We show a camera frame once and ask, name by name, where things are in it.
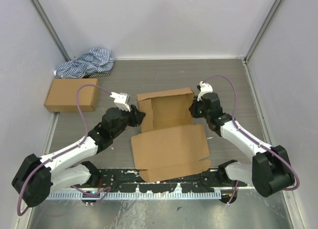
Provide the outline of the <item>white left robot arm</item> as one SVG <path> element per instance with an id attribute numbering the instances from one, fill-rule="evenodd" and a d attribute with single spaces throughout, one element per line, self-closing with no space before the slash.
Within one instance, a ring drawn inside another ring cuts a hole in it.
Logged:
<path id="1" fill-rule="evenodd" d="M 117 107 L 107 109 L 92 130 L 77 142 L 51 154 L 27 156 L 12 180 L 19 193 L 18 202 L 30 208 L 41 204 L 58 190 L 86 185 L 93 188 L 101 179 L 97 167 L 86 158 L 107 149 L 127 127 L 141 125 L 146 114 L 131 105 L 130 111 Z"/>

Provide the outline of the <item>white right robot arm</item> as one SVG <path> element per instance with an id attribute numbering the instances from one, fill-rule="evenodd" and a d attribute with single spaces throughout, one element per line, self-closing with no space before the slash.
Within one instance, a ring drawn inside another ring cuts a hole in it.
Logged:
<path id="1" fill-rule="evenodd" d="M 246 131 L 230 114 L 223 112 L 216 93 L 195 96 L 189 111 L 193 118 L 205 119 L 211 131 L 231 142 L 251 161 L 242 164 L 230 160 L 219 165 L 219 182 L 223 186 L 231 186 L 238 180 L 253 185 L 261 196 L 269 197 L 297 185 L 285 148 L 267 144 Z"/>

